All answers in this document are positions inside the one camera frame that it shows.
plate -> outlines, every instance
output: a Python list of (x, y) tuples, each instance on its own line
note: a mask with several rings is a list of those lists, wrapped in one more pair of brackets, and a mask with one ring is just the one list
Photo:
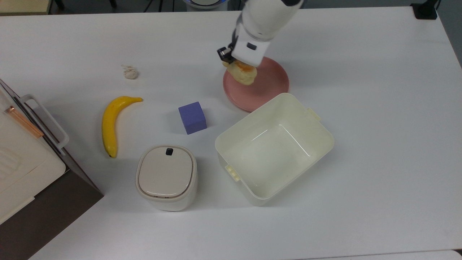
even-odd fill
[(257, 67), (257, 77), (249, 86), (237, 82), (226, 71), (223, 88), (229, 100), (242, 110), (253, 112), (281, 93), (289, 91), (289, 77), (276, 61), (264, 57)]

blue block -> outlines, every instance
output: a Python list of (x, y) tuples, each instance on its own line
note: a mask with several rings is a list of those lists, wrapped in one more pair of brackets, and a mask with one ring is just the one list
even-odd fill
[(207, 128), (204, 111), (199, 102), (179, 107), (178, 110), (188, 135)]

banana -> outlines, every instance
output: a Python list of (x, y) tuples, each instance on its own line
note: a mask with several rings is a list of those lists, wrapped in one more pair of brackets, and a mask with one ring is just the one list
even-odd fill
[(111, 101), (103, 114), (102, 133), (103, 145), (111, 158), (117, 157), (116, 119), (119, 113), (127, 106), (143, 101), (142, 98), (127, 96), (118, 97)]

bread roll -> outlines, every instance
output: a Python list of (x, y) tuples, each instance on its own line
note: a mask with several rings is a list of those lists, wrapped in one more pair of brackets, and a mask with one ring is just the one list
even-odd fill
[(223, 65), (237, 82), (247, 86), (254, 83), (257, 76), (257, 68), (238, 60), (235, 60), (231, 64), (223, 62)]

dark floor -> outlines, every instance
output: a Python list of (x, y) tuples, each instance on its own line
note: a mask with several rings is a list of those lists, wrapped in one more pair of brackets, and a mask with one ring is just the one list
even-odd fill
[[(50, 14), (112, 13), (112, 12), (185, 12), (183, 0), (115, 0), (117, 8), (112, 8), (109, 0), (62, 0), (65, 9), (59, 10), (53, 2)], [(425, 0), (304, 0), (302, 8), (340, 8), (374, 6), (409, 6), (413, 2)], [(228, 10), (242, 9), (244, 0), (230, 0)], [(462, 0), (441, 0), (438, 9), (443, 26), (452, 47), (462, 64)]]

